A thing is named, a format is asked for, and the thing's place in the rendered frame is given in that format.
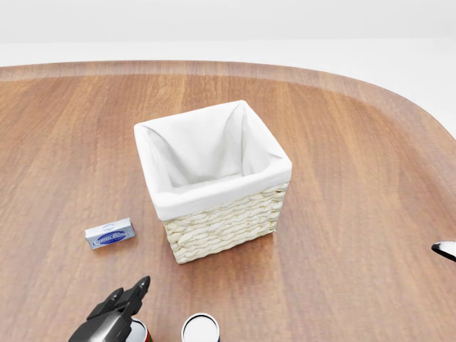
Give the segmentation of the silver-black left robot hand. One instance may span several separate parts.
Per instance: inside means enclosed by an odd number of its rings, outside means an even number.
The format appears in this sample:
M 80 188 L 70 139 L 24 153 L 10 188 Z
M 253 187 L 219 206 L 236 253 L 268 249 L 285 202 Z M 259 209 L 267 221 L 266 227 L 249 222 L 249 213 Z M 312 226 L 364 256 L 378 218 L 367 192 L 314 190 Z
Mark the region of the silver-black left robot hand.
M 141 309 L 149 286 L 150 277 L 145 276 L 127 290 L 114 290 L 95 306 L 68 342 L 125 342 L 132 318 Z

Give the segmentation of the white-lined woven basket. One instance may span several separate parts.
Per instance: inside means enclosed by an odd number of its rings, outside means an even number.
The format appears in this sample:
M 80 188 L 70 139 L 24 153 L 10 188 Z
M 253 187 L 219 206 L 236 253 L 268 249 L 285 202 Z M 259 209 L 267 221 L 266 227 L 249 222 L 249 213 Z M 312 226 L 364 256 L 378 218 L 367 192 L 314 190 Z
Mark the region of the white-lined woven basket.
M 138 123 L 134 135 L 178 263 L 276 230 L 292 164 L 246 101 Z

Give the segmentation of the red-labelled tin can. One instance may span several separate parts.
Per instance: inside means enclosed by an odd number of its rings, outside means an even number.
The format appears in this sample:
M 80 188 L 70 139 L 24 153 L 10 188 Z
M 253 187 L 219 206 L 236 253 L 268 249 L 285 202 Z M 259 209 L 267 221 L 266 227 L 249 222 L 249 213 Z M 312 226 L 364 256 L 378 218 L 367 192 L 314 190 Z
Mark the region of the red-labelled tin can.
M 153 342 L 147 326 L 139 319 L 132 318 L 131 332 L 125 342 Z

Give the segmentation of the small blue-white printed box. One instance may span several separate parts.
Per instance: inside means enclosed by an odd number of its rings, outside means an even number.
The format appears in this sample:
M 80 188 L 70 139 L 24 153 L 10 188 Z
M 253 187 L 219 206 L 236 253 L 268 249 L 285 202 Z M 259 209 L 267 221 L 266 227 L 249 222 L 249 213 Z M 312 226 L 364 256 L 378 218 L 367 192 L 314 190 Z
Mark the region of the small blue-white printed box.
M 133 237 L 135 237 L 135 230 L 129 217 L 85 230 L 85 238 L 92 249 L 99 249 Z

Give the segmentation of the white-topped dark tin can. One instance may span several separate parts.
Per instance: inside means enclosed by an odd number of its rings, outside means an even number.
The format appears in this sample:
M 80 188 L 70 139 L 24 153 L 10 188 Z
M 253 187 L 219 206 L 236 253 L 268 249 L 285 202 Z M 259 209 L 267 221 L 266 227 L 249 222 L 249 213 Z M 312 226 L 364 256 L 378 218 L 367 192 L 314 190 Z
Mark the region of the white-topped dark tin can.
M 190 316 L 181 330 L 182 342 L 220 342 L 217 320 L 207 313 Z

